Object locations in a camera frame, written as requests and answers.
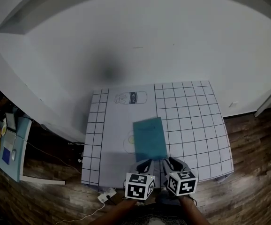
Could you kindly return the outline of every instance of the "desk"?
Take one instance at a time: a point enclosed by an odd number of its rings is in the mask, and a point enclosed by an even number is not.
[[[17,123],[17,137],[14,142],[13,149],[16,150],[15,160],[10,159],[9,164],[2,160],[2,154],[4,150],[4,137],[1,137],[1,147],[0,147],[0,168],[13,180],[16,182],[28,181],[28,182],[36,182],[43,184],[58,184],[64,185],[65,181],[58,180],[47,180],[40,178],[33,178],[23,175],[23,167],[24,167],[24,158],[26,151],[26,141],[28,140],[28,135],[31,127],[31,120],[27,118],[18,118]]]
[[[133,122],[161,117],[169,157],[188,164],[199,181],[231,174],[233,159],[209,81],[168,82],[94,91],[83,152],[82,183],[122,188],[136,162]],[[155,186],[165,175],[155,161]]]

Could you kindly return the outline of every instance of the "fiducial marker cube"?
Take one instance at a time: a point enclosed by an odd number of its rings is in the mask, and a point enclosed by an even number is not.
[[[125,197],[146,200],[154,189],[154,180],[155,176],[127,173]]]
[[[196,191],[198,178],[192,171],[171,172],[167,175],[167,188],[176,196],[194,193]]]

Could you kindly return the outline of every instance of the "printed bottle outline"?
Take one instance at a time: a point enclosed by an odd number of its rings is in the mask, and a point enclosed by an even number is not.
[[[145,91],[124,92],[115,96],[117,104],[144,104],[147,102],[147,93]]]

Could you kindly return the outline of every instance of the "teal paper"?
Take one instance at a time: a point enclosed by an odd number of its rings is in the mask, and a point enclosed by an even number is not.
[[[134,122],[135,157],[160,160],[167,157],[166,142],[161,118]]]

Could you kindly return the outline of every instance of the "white grid mat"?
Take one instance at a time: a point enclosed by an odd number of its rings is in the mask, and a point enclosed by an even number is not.
[[[169,157],[178,158],[199,181],[233,172],[224,120],[209,81],[154,84],[157,116],[161,117]],[[99,185],[101,144],[109,89],[95,91],[83,152],[82,183]],[[154,174],[165,182],[161,161]]]
[[[82,183],[99,185],[101,145],[108,89],[97,90],[92,97],[83,150]]]
[[[154,89],[168,156],[186,162],[199,181],[233,172],[226,127],[209,81],[155,84]],[[163,185],[159,161],[155,173]]]

